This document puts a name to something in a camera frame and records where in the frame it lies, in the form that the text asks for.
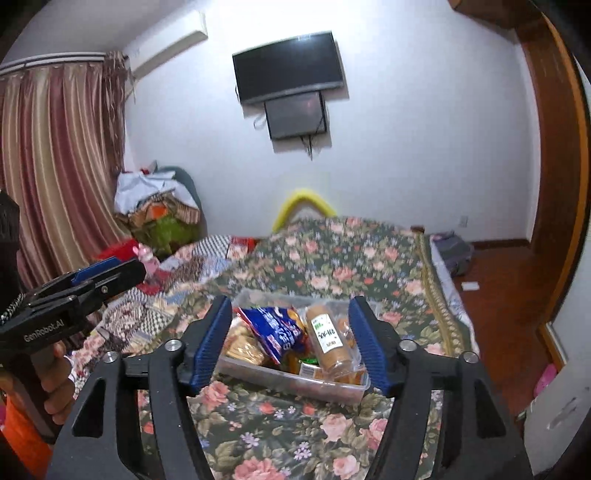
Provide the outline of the person left hand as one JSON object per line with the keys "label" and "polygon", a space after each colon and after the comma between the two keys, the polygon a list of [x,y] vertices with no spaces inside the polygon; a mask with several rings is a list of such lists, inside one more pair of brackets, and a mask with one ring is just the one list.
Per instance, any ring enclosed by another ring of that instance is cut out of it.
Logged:
{"label": "person left hand", "polygon": [[69,378],[71,363],[66,358],[66,347],[62,342],[53,346],[51,364],[39,374],[43,391],[47,399],[43,406],[53,422],[63,425],[74,403],[75,387]]}

